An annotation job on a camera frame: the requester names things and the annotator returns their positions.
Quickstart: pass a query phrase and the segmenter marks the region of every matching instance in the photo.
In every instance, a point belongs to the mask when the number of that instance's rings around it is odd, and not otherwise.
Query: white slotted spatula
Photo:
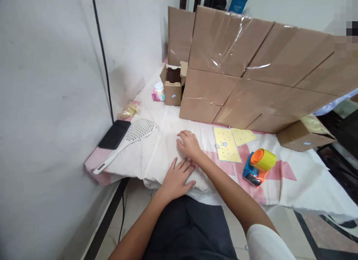
[[[130,144],[139,141],[143,138],[148,137],[152,134],[155,129],[155,125],[153,122],[146,118],[142,118],[133,123],[124,137],[124,142],[119,145],[119,147],[103,162],[99,165],[94,171],[94,174],[99,174],[101,171],[106,169],[108,165],[112,163],[112,161]]]

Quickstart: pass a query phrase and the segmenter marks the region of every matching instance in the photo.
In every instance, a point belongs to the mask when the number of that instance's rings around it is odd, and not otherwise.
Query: yellow tape roll
[[[260,171],[268,172],[276,164],[276,155],[272,154],[270,151],[263,149],[263,148],[260,148],[259,150],[256,152],[258,152],[260,154],[261,159],[258,162],[256,162],[255,164],[253,164],[253,162],[250,162],[250,163],[252,166],[254,166],[255,168],[258,168]]]

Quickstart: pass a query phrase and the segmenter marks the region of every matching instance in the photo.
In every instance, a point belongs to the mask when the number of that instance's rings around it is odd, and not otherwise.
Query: forearm
[[[108,260],[141,259],[148,245],[156,222],[168,204],[158,192],[149,202],[146,209],[117,245]]]
[[[270,218],[257,202],[206,154],[203,153],[198,157],[196,163],[212,181],[223,201],[239,220],[245,234],[253,224],[265,225],[277,233]]]

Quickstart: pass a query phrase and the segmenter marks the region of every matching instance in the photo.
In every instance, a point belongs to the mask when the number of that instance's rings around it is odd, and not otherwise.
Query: white sleeve
[[[247,231],[250,260],[295,260],[285,242],[271,228],[252,225]]]

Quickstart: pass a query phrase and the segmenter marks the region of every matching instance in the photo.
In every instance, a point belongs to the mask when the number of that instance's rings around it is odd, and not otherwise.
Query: yellow card
[[[257,140],[257,136],[250,130],[240,130],[231,128],[232,135],[234,136],[234,140],[236,146],[242,146],[251,141]]]
[[[242,163],[231,129],[214,127],[214,135],[219,160]]]

